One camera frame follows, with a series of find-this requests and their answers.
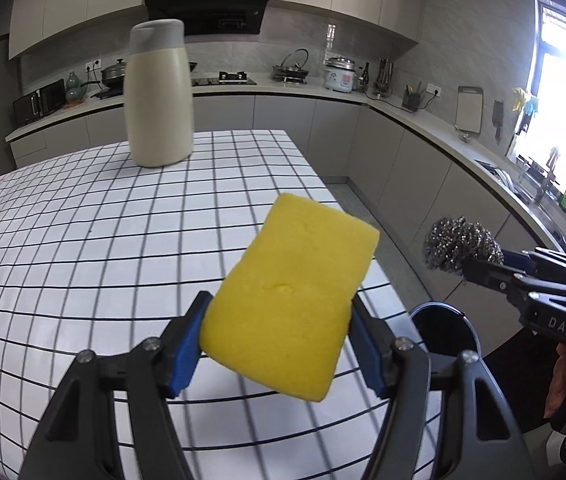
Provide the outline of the steel wool scrubber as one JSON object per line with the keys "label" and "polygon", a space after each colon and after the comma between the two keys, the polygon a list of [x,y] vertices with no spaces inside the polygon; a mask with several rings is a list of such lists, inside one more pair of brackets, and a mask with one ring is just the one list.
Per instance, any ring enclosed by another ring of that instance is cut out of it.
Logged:
{"label": "steel wool scrubber", "polygon": [[428,269],[458,275],[474,260],[504,262],[504,251],[492,232],[464,217],[436,221],[424,237],[422,255]]}

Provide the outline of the yellow sponge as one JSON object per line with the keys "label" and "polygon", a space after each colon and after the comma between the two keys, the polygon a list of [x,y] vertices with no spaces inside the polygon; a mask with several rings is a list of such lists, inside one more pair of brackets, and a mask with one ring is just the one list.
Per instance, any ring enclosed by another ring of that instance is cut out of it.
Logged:
{"label": "yellow sponge", "polygon": [[379,231],[370,224],[280,195],[210,302],[199,336],[203,351],[267,388],[322,401],[377,244]]}

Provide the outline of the black trash bucket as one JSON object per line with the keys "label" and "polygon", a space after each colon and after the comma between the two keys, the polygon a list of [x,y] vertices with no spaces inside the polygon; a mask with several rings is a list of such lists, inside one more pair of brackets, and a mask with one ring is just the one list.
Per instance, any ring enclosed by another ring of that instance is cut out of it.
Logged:
{"label": "black trash bucket", "polygon": [[439,301],[419,304],[409,318],[429,352],[458,356],[471,350],[482,355],[480,338],[469,318],[459,309]]}

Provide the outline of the sink faucet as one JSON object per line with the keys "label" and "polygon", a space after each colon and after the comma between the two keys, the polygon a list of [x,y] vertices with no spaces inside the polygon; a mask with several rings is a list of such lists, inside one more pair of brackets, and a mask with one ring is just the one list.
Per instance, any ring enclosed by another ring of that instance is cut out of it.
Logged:
{"label": "sink faucet", "polygon": [[542,199],[546,196],[548,189],[551,188],[556,176],[554,175],[554,170],[556,169],[556,162],[559,158],[559,150],[557,148],[552,148],[549,153],[548,160],[545,162],[545,166],[541,164],[536,164],[538,172],[541,174],[541,179],[538,184],[537,192],[534,198],[534,203],[540,205]]}

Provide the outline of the hanging cleaver knife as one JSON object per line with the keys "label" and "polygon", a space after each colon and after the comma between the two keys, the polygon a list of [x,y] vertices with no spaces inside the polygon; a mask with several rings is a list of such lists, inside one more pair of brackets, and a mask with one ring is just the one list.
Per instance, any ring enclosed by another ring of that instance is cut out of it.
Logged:
{"label": "hanging cleaver knife", "polygon": [[495,141],[501,142],[502,126],[504,125],[504,102],[495,100],[492,104],[492,127],[495,128]]}

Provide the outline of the white cutting board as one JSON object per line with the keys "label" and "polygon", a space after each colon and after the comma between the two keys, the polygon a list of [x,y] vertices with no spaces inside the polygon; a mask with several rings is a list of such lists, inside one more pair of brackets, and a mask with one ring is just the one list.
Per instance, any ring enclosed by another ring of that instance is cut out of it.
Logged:
{"label": "white cutting board", "polygon": [[459,86],[454,127],[464,133],[480,134],[483,125],[484,91],[481,87]]}

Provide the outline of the utensil holder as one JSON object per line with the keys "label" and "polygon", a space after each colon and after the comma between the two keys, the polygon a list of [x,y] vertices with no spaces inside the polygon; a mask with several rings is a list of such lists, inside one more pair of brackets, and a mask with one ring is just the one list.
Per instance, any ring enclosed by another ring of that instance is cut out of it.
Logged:
{"label": "utensil holder", "polygon": [[415,88],[407,84],[403,92],[401,106],[409,112],[416,112],[421,107],[422,98],[423,90],[420,84]]}

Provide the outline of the dark bottle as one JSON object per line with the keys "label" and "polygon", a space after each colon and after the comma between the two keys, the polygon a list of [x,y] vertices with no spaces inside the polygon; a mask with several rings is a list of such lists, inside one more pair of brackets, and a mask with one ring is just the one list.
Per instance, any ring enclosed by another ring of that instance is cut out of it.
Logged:
{"label": "dark bottle", "polygon": [[361,74],[358,78],[358,89],[360,92],[365,93],[368,91],[369,82],[370,82],[370,74],[369,74],[369,67],[370,63],[367,62],[364,64],[361,70]]}

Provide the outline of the cream thermos jug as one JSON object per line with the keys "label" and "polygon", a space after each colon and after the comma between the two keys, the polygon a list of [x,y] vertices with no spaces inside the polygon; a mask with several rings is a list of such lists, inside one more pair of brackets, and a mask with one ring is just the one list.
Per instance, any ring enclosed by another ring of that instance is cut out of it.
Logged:
{"label": "cream thermos jug", "polygon": [[132,27],[123,109],[138,166],[164,167],[191,155],[193,93],[181,21],[166,18]]}

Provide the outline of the white rice cooker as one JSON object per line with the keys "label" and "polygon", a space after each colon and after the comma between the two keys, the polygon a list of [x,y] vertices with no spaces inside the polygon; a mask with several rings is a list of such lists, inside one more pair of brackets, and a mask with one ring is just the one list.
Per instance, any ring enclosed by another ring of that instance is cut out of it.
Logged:
{"label": "white rice cooker", "polygon": [[326,89],[341,93],[353,91],[356,79],[356,63],[350,58],[332,56],[324,64],[323,86]]}

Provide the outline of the green vase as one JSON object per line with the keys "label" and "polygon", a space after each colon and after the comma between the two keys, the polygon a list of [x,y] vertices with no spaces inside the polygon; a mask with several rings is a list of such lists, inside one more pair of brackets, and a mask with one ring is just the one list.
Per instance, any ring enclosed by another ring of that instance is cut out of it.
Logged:
{"label": "green vase", "polygon": [[68,104],[79,103],[85,95],[85,86],[75,72],[70,72],[66,79],[66,102]]}

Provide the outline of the gas stove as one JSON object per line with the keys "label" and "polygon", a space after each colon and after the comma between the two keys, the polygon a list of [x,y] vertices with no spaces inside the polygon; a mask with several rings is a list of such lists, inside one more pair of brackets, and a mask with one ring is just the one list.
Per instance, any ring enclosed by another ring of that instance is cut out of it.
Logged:
{"label": "gas stove", "polygon": [[211,86],[255,86],[257,82],[252,80],[248,73],[240,72],[230,73],[220,70],[213,77],[195,77],[192,79],[193,87],[211,87]]}

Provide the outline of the black cooking pot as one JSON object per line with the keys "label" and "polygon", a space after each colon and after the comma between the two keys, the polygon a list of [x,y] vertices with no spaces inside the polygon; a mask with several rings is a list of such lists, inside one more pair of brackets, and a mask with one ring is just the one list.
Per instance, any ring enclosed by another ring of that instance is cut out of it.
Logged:
{"label": "black cooking pot", "polygon": [[109,99],[123,94],[124,75],[126,75],[126,62],[118,58],[115,64],[109,65],[100,71],[97,87],[100,88],[94,96],[97,99]]}

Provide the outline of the black microwave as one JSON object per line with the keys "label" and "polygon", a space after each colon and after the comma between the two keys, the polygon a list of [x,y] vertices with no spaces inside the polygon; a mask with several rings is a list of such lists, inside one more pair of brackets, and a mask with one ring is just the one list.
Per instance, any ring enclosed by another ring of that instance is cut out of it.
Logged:
{"label": "black microwave", "polygon": [[60,78],[13,102],[15,124],[17,127],[29,125],[57,112],[66,103],[65,81]]}

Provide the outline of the kettle on burner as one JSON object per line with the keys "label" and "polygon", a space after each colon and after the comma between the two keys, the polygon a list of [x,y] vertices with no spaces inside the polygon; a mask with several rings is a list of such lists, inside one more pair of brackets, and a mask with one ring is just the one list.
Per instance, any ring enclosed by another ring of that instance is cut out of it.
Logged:
{"label": "kettle on burner", "polygon": [[[293,57],[303,54],[302,61],[294,61]],[[290,84],[304,84],[309,72],[305,66],[309,60],[309,51],[306,48],[299,48],[291,52],[279,65],[272,67],[272,79],[274,81],[289,82]]]}

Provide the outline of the black range hood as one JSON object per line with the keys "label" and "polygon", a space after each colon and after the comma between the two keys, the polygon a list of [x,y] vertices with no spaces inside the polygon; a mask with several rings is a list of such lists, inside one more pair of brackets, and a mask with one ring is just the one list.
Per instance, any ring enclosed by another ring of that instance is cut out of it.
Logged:
{"label": "black range hood", "polygon": [[259,35],[270,0],[144,0],[149,18],[175,18],[185,36]]}

